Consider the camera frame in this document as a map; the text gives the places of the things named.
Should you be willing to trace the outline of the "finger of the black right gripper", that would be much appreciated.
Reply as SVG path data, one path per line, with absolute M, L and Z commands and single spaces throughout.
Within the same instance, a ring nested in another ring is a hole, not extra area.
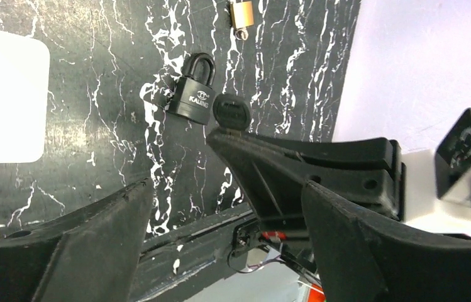
M 217 128 L 206 142 L 232 172 L 263 231 L 306 229 L 301 194 L 308 181 L 393 220 L 404 217 L 406 166 L 396 140 L 303 142 Z

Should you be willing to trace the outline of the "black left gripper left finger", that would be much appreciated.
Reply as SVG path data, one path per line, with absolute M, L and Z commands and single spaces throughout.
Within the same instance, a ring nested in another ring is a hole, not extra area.
M 127 301 L 153 204 L 144 179 L 0 240 L 0 301 Z

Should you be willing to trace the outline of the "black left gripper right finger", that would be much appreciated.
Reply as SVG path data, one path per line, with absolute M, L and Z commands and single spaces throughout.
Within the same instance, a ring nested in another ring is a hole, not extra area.
M 313 181 L 301 204 L 328 301 L 471 301 L 471 240 L 406 226 Z

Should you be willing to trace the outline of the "black headed key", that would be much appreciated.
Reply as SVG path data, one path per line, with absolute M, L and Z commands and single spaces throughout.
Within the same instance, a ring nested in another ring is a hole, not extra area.
M 221 128 L 246 131 L 252 121 L 250 103 L 235 94 L 219 94 L 213 103 L 213 116 Z

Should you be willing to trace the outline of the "black padlock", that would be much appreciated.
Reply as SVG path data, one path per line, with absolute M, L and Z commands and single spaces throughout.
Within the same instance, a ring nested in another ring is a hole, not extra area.
M 176 82 L 168 113 L 207 125 L 216 97 L 213 82 L 216 64 L 208 53 L 195 53 L 188 61 L 187 73 Z

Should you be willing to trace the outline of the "brass padlock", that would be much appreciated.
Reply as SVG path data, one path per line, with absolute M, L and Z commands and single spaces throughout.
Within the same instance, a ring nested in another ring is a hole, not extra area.
M 248 28 L 254 25 L 252 1 L 230 1 L 231 26 L 239 40 L 246 41 L 249 37 Z

